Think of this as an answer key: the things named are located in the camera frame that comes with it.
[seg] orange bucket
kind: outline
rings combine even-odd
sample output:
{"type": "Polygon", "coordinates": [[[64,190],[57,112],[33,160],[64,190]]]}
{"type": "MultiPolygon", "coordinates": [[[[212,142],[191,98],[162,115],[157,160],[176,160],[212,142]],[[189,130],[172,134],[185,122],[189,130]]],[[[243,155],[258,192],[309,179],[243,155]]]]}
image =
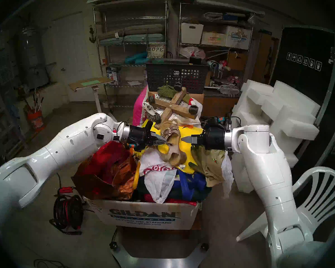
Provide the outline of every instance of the orange bucket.
{"type": "Polygon", "coordinates": [[[27,114],[27,119],[31,122],[32,127],[36,132],[39,132],[45,128],[44,119],[42,117],[42,112],[37,111],[32,114],[27,114]]]}

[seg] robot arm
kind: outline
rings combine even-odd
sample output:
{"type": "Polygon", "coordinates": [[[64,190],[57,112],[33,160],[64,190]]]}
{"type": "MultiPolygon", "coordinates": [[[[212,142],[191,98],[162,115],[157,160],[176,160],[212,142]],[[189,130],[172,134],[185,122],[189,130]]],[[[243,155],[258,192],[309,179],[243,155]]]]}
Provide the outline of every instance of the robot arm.
{"type": "Polygon", "coordinates": [[[272,267],[277,266],[283,251],[313,240],[296,211],[291,171],[268,125],[248,125],[232,130],[211,127],[200,135],[184,137],[182,141],[243,155],[249,179],[265,207],[266,241],[272,267]]]}
{"type": "Polygon", "coordinates": [[[66,165],[82,162],[109,141],[135,144],[138,151],[166,143],[150,132],[151,126],[152,122],[144,128],[129,126],[97,113],[64,128],[33,154],[11,159],[0,167],[0,223],[11,207],[31,203],[51,175],[66,165]]]}

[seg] white door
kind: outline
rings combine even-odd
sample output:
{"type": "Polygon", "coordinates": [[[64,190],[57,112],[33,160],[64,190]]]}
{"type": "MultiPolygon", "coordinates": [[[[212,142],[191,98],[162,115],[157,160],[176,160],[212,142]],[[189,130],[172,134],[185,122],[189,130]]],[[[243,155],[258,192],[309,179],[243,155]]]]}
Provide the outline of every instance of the white door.
{"type": "Polygon", "coordinates": [[[73,14],[53,22],[57,67],[68,90],[70,101],[94,101],[93,90],[84,88],[72,91],[68,84],[89,79],[92,71],[89,65],[83,28],[82,13],[73,14]]]}

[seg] beige shoe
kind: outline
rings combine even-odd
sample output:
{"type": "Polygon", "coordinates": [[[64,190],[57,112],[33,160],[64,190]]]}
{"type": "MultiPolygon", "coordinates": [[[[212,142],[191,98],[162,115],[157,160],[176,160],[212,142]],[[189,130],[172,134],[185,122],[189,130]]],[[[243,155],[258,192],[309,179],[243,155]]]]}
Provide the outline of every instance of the beige shoe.
{"type": "Polygon", "coordinates": [[[166,154],[157,150],[163,161],[169,162],[172,166],[185,163],[187,156],[179,148],[181,138],[179,127],[173,121],[163,122],[160,124],[160,135],[166,138],[169,146],[169,151],[166,154]]]}

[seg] black plastic basket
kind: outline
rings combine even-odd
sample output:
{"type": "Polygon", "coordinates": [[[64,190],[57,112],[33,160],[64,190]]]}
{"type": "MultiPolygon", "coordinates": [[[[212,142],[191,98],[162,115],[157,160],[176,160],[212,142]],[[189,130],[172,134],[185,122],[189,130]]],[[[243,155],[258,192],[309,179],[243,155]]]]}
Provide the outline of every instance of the black plastic basket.
{"type": "Polygon", "coordinates": [[[202,94],[208,73],[208,65],[170,63],[146,63],[149,91],[157,91],[163,85],[174,86],[180,82],[186,91],[202,94]]]}

